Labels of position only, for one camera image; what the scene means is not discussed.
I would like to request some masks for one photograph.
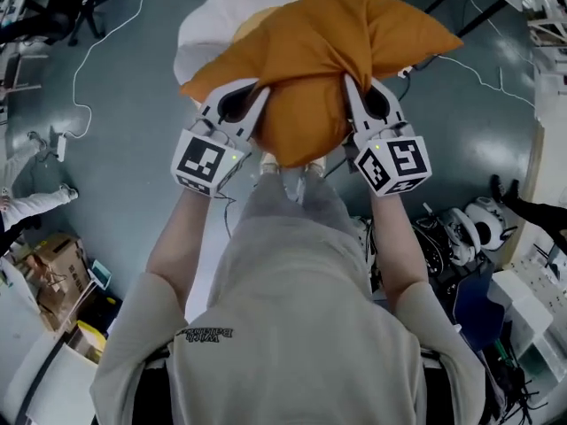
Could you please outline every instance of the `white cable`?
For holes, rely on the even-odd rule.
[[[510,96],[510,97],[515,97],[516,99],[519,99],[520,101],[524,101],[526,104],[530,105],[531,107],[533,107],[533,108],[535,109],[535,105],[533,105],[533,104],[532,104],[530,101],[528,101],[527,99],[524,99],[523,97],[514,95],[514,94],[512,94],[512,93],[508,93],[508,91],[506,91],[506,90],[504,89],[504,80],[503,80],[503,78],[502,78],[502,69],[501,69],[501,68],[498,68],[498,72],[499,72],[499,75],[500,75],[500,87],[499,87],[499,88],[496,88],[496,87],[493,87],[492,85],[490,85],[489,83],[483,82],[483,81],[482,81],[482,78],[480,77],[480,74],[479,74],[475,69],[471,68],[470,66],[464,65],[463,63],[461,63],[460,61],[455,60],[454,58],[444,57],[443,55],[438,55],[438,57],[439,57],[439,58],[443,58],[443,59],[445,59],[445,60],[452,61],[453,63],[456,63],[457,65],[460,65],[460,66],[462,66],[462,67],[464,67],[464,68],[466,68],[466,69],[472,71],[472,72],[477,76],[478,82],[479,82],[482,86],[488,87],[489,89],[493,89],[494,91],[501,91],[502,93],[504,93],[505,95],[508,95],[508,96]]]
[[[84,300],[87,298],[87,296],[96,289],[97,289],[97,284],[91,280],[87,285],[87,288],[85,288],[85,290],[81,293],[81,295],[77,299],[77,302],[75,302],[71,311],[66,315],[65,319],[61,321],[61,326],[60,326],[61,328],[66,326],[67,322],[71,319],[71,315],[73,315],[75,310],[77,310],[84,302]]]
[[[477,9],[478,12],[482,13],[482,10],[480,8],[478,8],[477,4],[475,4],[474,0],[470,0],[470,2],[472,3],[472,5]],[[488,19],[487,22],[491,25],[491,27],[494,29],[494,31],[501,36],[501,38],[504,40],[504,42],[508,45],[508,47],[510,47],[512,49],[512,51],[518,55],[523,61],[529,63],[532,66],[535,66],[533,64],[533,62],[531,60],[529,60],[528,58],[524,57],[519,51],[517,51],[517,49],[508,41],[508,38],[506,36],[504,36],[501,31],[496,28],[496,26],[493,24],[493,22]]]
[[[76,135],[71,131],[65,131],[63,133],[63,135],[70,135],[72,138],[82,138],[84,137],[87,132],[89,132],[89,127],[90,127],[90,122],[92,121],[92,109],[90,108],[90,106],[86,105],[86,104],[79,104],[77,103],[77,99],[76,99],[76,95],[75,95],[75,88],[76,88],[76,82],[77,82],[77,74],[81,71],[82,67],[85,65],[85,63],[87,62],[87,58],[89,58],[90,52],[96,47],[98,46],[101,42],[105,41],[106,39],[108,39],[108,37],[114,33],[117,32],[118,30],[120,30],[122,27],[124,27],[126,24],[128,24],[130,21],[134,20],[136,17],[138,17],[138,15],[140,14],[140,12],[142,11],[142,4],[144,3],[144,0],[140,0],[140,7],[138,8],[138,11],[136,12],[136,14],[134,14],[134,16],[132,16],[130,19],[126,20],[125,22],[122,22],[120,25],[118,25],[116,28],[113,28],[110,33],[108,35],[106,35],[103,39],[95,42],[93,45],[91,45],[89,47],[89,50],[87,50],[87,55],[85,56],[85,59],[82,61],[81,65],[77,68],[77,70],[74,73],[73,76],[73,104],[75,104],[77,107],[82,107],[85,108],[89,111],[89,121],[87,122],[87,127],[85,127],[85,130],[82,132],[82,134],[80,135]]]

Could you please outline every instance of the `grey t-shirt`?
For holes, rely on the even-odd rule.
[[[239,225],[190,325],[168,283],[142,275],[91,388],[100,423],[131,422],[144,361],[165,344],[175,423],[423,424],[420,345],[441,354],[456,424],[478,424],[485,401],[484,369],[430,285],[394,317],[369,300],[357,242],[310,220]]]

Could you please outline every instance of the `grey epoxy floor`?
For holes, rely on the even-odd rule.
[[[58,229],[81,236],[89,255],[113,272],[112,289],[123,297],[144,270],[147,256],[163,228],[180,189],[169,174],[177,138],[195,108],[179,95],[173,75],[177,30],[183,19],[205,0],[145,0],[140,16],[97,46],[77,80],[77,97],[90,104],[94,116],[81,140],[70,140],[66,162],[48,158],[30,166],[19,180],[20,193],[54,190],[67,181],[80,199],[43,216],[35,240]],[[404,0],[425,8],[433,0]],[[475,0],[486,7],[493,0]],[[139,0],[113,0],[104,7],[107,31],[133,14]],[[464,0],[450,0],[432,15],[450,30],[462,24]],[[468,4],[466,19],[476,15]],[[523,17],[506,8],[493,22],[516,49],[527,52]],[[485,81],[498,85],[502,67],[506,90],[532,99],[531,66],[484,24],[465,39],[465,47],[449,54],[478,70]],[[29,130],[48,136],[67,129],[81,132],[87,113],[72,102],[72,79],[92,42],[88,29],[80,45],[64,43],[49,49],[50,60],[40,70],[43,89],[12,95],[9,145],[17,148]],[[387,84],[396,93],[401,80]],[[404,196],[411,214],[466,204],[487,192],[491,173],[506,180],[524,179],[535,121],[532,108],[478,84],[474,74],[442,59],[412,75],[402,102],[404,112],[425,137],[434,175],[417,191]],[[334,151],[332,166],[342,158]],[[229,224],[237,222],[258,178],[256,153],[224,190],[237,200],[229,208]],[[366,186],[343,166],[330,177],[351,214],[368,214]],[[205,308],[206,296],[221,252],[228,241],[223,221],[225,203],[215,200],[207,220],[205,241],[187,314]]]

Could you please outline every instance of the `orange pillow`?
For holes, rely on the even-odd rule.
[[[366,91],[371,77],[395,75],[462,46],[435,19],[400,0],[299,0],[273,11],[182,86],[203,102],[215,88],[248,77],[269,85],[254,138],[284,167],[303,166],[351,131],[342,74]]]

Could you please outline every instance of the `grey sweatpants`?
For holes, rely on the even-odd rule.
[[[310,219],[347,233],[358,241],[345,203],[321,176],[313,172],[306,172],[303,205],[287,197],[279,174],[263,174],[260,177],[240,221],[271,216]]]

